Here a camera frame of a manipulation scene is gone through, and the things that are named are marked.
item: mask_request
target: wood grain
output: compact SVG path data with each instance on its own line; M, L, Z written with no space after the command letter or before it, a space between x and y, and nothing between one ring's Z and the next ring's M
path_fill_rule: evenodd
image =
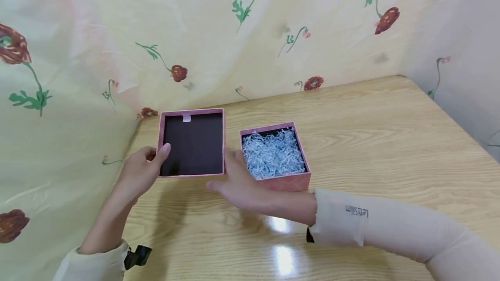
M223 106L227 146L239 130L295 122L310 189L385 196L428 206L500 248L500 167L404 77L303 91ZM157 142L144 120L129 152ZM205 178L161 179L133 208L131 245L153 248L127 281L431 280L422 265L375 248L322 249L304 225L242 213L205 189Z

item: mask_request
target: white shredded paper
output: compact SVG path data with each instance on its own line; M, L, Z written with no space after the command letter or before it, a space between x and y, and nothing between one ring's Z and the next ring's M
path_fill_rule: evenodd
M304 173L306 167L293 127L282 129L276 136L257 132L243 138L243 155L247 169L257 179Z

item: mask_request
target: fabric backdrop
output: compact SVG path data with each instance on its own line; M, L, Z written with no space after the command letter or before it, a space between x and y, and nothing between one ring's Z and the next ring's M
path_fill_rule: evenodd
M0 0L0 275L50 280L142 118L405 75L500 159L497 0Z

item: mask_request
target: pink gift box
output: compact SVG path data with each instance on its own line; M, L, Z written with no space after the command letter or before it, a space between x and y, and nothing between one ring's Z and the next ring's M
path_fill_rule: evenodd
M224 109L164 111L158 132L157 150L165 143L172 145L160 176L224 175Z
M276 176L269 177L266 179L257 180L257 182L265 186L270 190L277 191L305 191L309 188L309 181L311 179L311 172L309 169L309 164L307 163L306 155L304 154L304 150L302 145L300 144L299 133L297 132L297 128L295 127L295 123L282 123L275 124L270 126L251 128L240 131L240 145L243 150L243 137L253 132L257 132L263 136L267 136L268 134L277 134L281 129L292 127L295 130L295 138L297 140L297 145L299 146L300 153L302 154L302 159L304 160L304 165L306 166L305 173L296 173L293 175L284 175L284 176Z

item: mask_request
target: sleeve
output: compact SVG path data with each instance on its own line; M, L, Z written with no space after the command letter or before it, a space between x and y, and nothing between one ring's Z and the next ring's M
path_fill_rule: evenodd
M73 249L62 260L53 281L122 281L128 244L106 253L82 255Z
M324 247L371 245L425 264L437 281L500 280L500 255L446 215L392 199L316 189L309 241Z

